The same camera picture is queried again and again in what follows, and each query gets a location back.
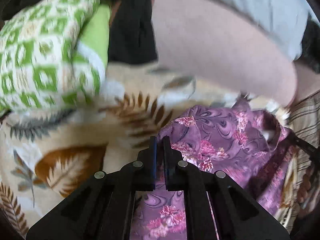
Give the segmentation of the striped beige cloth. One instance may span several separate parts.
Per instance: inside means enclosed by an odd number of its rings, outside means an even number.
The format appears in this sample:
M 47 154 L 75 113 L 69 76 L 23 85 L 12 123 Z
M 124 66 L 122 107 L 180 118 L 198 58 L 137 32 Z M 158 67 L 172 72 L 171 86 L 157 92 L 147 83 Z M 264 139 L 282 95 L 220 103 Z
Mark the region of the striped beige cloth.
M 319 146 L 319 95 L 311 96 L 293 107 L 289 117 L 289 128 L 312 146 Z M 275 218 L 291 231 L 299 213 L 297 192 L 302 183 L 306 169 L 311 161 L 308 155 L 298 148 L 293 149 L 293 157 L 285 177 L 281 195 L 280 208 Z

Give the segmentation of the black cloth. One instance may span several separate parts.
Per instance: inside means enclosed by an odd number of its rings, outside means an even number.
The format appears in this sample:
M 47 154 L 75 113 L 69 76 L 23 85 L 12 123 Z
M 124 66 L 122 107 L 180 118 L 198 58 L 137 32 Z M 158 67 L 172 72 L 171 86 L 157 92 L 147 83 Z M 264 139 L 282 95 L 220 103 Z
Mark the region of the black cloth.
M 1 0 L 1 21 L 40 0 Z M 112 62 L 145 64 L 158 59 L 152 26 L 153 0 L 109 0 L 114 12 L 110 20 L 108 58 Z

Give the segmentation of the green white patterned cloth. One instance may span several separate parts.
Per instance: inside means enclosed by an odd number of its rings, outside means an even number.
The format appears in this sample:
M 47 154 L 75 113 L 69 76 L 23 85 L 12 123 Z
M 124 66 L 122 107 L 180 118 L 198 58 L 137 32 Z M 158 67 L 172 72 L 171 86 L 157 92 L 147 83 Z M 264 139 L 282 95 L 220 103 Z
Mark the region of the green white patterned cloth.
M 111 8 L 40 0 L 1 30 L 1 111 L 91 105 L 106 79 Z

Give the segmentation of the person bare leg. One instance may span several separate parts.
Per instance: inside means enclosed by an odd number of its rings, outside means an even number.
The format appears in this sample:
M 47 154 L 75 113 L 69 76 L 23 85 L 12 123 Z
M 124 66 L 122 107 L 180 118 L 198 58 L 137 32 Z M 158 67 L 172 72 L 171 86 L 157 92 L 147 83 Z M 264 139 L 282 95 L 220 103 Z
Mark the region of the person bare leg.
M 283 106 L 319 91 L 319 75 L 290 61 L 257 27 L 212 0 L 155 0 L 159 62 Z

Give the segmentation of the purple floral garment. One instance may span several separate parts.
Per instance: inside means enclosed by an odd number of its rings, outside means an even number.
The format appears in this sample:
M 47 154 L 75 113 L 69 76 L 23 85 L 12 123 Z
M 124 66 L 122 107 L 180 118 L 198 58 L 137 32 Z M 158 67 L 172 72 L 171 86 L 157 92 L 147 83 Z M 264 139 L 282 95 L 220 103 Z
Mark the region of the purple floral garment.
M 297 172 L 289 129 L 274 115 L 254 111 L 245 99 L 231 108 L 196 105 L 160 130 L 171 147 L 201 171 L 226 172 L 283 226 L 292 223 Z M 186 239 L 184 195 L 165 188 L 157 165 L 156 189 L 142 196 L 131 239 Z

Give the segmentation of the beige leaf-print blanket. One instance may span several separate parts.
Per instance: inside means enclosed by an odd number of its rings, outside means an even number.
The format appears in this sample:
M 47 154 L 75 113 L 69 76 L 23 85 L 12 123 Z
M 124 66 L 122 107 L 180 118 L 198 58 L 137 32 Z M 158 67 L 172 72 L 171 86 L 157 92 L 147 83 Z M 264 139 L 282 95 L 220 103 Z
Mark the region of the beige leaf-print blanket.
M 1 124 L 1 239 L 24 239 L 95 171 L 119 170 L 190 107 L 231 108 L 239 95 L 155 64 L 111 64 L 91 108 L 8 114 Z

